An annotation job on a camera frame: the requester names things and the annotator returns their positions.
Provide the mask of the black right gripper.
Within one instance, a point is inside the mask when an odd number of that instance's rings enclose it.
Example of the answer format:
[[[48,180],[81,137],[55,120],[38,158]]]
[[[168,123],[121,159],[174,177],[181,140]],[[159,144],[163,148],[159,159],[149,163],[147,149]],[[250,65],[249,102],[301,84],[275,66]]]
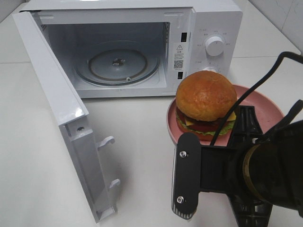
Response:
[[[236,147],[263,135],[254,106],[240,105],[235,113],[228,147]],[[266,227],[272,205],[254,196],[245,184],[242,169],[246,153],[244,147],[228,147],[201,147],[200,190],[226,194],[238,226]]]

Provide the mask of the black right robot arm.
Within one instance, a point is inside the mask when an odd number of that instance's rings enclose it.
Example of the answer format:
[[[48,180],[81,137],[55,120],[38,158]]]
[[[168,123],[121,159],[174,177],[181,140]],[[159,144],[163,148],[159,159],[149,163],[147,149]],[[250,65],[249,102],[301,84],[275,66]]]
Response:
[[[201,150],[200,189],[228,196],[240,227],[266,227],[273,205],[303,212],[303,123],[297,101],[263,132],[251,106],[241,106],[226,147]]]

